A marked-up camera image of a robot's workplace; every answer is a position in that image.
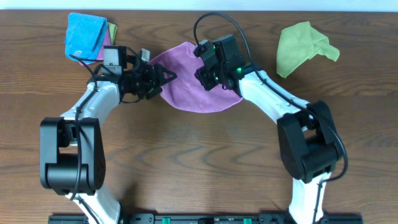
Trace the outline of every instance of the white wall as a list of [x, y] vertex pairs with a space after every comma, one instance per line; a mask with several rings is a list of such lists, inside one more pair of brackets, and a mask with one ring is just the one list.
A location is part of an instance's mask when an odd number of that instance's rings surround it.
[[0, 0], [0, 9], [397, 12], [398, 0]]

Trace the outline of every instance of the black mounting rail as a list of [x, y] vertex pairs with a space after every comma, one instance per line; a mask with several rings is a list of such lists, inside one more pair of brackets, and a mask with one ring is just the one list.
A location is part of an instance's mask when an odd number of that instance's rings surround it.
[[[288, 212], [259, 215], [154, 215], [137, 213], [121, 219], [119, 224], [294, 224]], [[363, 224], [360, 215], [325, 214], [319, 224]], [[49, 224], [88, 224], [85, 215], [51, 215]]]

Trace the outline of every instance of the green cloth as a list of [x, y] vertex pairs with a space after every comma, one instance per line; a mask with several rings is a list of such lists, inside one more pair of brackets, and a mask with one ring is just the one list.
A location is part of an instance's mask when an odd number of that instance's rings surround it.
[[316, 54], [336, 61], [340, 51], [329, 44], [329, 38], [314, 28], [310, 22], [301, 22], [282, 30], [276, 56], [276, 72], [286, 78], [299, 65]]
[[109, 36], [111, 38], [111, 43], [114, 45], [114, 39], [116, 37], [116, 31], [118, 31], [118, 27], [115, 24], [108, 23], [108, 29], [109, 29]]

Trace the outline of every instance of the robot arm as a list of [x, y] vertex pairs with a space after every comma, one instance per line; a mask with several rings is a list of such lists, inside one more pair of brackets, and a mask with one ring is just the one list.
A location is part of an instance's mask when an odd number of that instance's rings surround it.
[[[88, 81], [86, 92], [70, 110], [59, 118], [45, 118], [40, 125], [40, 181], [59, 195], [73, 197], [88, 223], [119, 223], [121, 219], [119, 202], [103, 185], [106, 169], [100, 127], [125, 94], [137, 95], [139, 100], [151, 98], [161, 91], [160, 86], [177, 77], [159, 64], [147, 64], [148, 54], [142, 49], [140, 55], [129, 56], [126, 47], [105, 46], [103, 74]], [[127, 62], [134, 64], [133, 70], [124, 71]], [[74, 196], [77, 155], [62, 154], [60, 148], [77, 145], [78, 107], [82, 168]]]
[[[330, 129], [335, 131], [335, 127], [327, 105], [321, 101], [311, 105], [273, 82], [265, 71], [246, 65], [231, 34], [213, 43], [207, 40], [200, 42], [195, 54], [204, 61], [204, 66], [197, 70], [195, 76], [205, 90], [211, 90], [218, 84], [234, 90], [257, 105], [277, 124], [282, 162], [293, 177], [289, 213], [297, 223], [308, 224], [313, 221], [314, 211], [318, 211], [315, 221], [319, 221], [323, 216], [325, 183], [320, 189], [317, 204], [318, 185], [331, 176], [336, 161], [342, 156], [342, 148], [330, 132]], [[326, 121], [316, 120], [281, 95]], [[315, 129], [316, 135], [305, 138], [303, 132], [307, 129]]]

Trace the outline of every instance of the green connector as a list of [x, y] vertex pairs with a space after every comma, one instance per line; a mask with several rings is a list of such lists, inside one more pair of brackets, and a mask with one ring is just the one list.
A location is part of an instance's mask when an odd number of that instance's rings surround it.
[[251, 218], [244, 218], [243, 224], [251, 224]]
[[171, 218], [163, 218], [162, 219], [162, 224], [170, 224], [172, 222]]

